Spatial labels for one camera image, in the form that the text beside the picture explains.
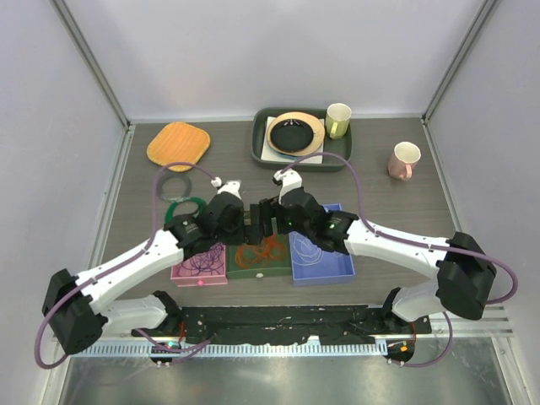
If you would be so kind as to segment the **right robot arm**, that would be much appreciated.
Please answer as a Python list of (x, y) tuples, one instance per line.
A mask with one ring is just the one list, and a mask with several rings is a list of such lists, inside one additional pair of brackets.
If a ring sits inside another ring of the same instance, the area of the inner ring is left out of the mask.
[(394, 288), (386, 297), (381, 323), (388, 332), (402, 332), (412, 321), (442, 311), (482, 318), (496, 270), (470, 235), (432, 238), (388, 229), (353, 213), (327, 211), (303, 188), (259, 204), (265, 230), (275, 221), (279, 234), (303, 235), (323, 251), (372, 257), (424, 275), (427, 282)]

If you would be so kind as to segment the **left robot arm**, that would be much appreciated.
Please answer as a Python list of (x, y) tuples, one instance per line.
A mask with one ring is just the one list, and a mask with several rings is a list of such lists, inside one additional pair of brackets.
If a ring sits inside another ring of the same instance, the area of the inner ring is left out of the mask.
[(215, 195), (198, 214), (173, 216), (130, 251), (98, 267), (51, 276), (42, 313), (65, 354), (78, 354), (95, 343), (112, 321), (105, 311), (120, 295), (150, 276), (216, 244), (239, 246), (263, 237), (261, 208), (228, 192)]

